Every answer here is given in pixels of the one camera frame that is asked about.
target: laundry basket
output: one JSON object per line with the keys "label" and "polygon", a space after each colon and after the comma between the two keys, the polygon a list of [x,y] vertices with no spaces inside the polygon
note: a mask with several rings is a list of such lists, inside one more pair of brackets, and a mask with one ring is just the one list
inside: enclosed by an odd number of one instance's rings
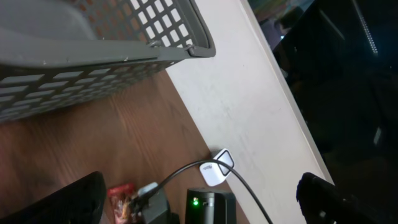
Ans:
{"label": "laundry basket", "polygon": [[0,122],[101,98],[214,55],[193,0],[2,0]]}

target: red snack package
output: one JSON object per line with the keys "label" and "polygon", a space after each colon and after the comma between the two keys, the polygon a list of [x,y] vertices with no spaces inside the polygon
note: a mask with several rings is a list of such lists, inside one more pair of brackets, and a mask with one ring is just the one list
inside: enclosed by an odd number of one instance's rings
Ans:
{"label": "red snack package", "polygon": [[108,197],[111,200],[115,224],[132,223],[129,203],[135,196],[134,184],[124,184],[108,190]]}

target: cord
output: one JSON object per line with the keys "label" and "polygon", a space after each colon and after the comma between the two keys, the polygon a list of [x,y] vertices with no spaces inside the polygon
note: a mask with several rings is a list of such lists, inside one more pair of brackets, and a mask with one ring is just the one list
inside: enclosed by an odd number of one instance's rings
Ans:
{"label": "cord", "polygon": [[157,187],[155,187],[154,189],[150,190],[148,193],[144,194],[143,197],[145,198],[151,198],[153,195],[156,194],[156,192],[158,192],[160,189],[162,189],[170,180],[172,180],[175,176],[179,175],[180,173],[182,173],[183,171],[196,166],[196,165],[200,165],[200,164],[204,164],[206,162],[214,162],[217,163],[219,165],[222,165],[224,167],[226,167],[227,169],[229,169],[229,171],[231,171],[241,182],[242,184],[246,187],[246,189],[248,190],[248,192],[251,194],[251,196],[253,197],[254,201],[256,201],[258,207],[260,208],[262,214],[265,216],[267,222],[269,224],[273,224],[273,222],[271,221],[271,218],[269,218],[266,210],[264,209],[264,207],[261,205],[260,200],[257,198],[256,194],[254,194],[253,190],[250,188],[250,186],[248,185],[248,183],[246,183],[246,181],[243,179],[243,177],[241,175],[238,174],[238,172],[236,172],[236,170],[234,170],[232,167],[230,167],[229,165],[227,165],[224,162],[218,161],[218,160],[214,160],[214,159],[204,159],[204,160],[199,160],[199,161],[195,161],[195,162],[191,162],[181,168],[179,168],[178,170],[174,171],[172,174],[170,174],[168,177],[166,177],[166,179],[164,179]]}

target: green led light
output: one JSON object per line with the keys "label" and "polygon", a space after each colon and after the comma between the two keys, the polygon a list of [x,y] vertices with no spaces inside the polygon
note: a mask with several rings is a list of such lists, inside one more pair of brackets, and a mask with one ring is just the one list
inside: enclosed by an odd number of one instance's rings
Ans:
{"label": "green led light", "polygon": [[199,198],[194,197],[192,204],[193,204],[193,206],[198,206],[199,205]]}

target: white adapter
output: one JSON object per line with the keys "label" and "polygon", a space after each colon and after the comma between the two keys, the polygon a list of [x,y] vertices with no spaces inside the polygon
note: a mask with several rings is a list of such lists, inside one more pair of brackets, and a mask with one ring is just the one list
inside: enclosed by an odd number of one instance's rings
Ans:
{"label": "white adapter", "polygon": [[[214,153],[211,153],[211,156],[215,160],[225,162],[227,165],[229,165],[232,168],[235,167],[235,162],[232,159],[232,156],[229,153],[228,149],[222,149]],[[209,185],[210,187],[216,186],[224,182],[224,180],[231,172],[226,167],[216,164],[214,162],[206,162],[202,164],[199,167],[199,169],[203,178],[206,181],[206,184]]]}

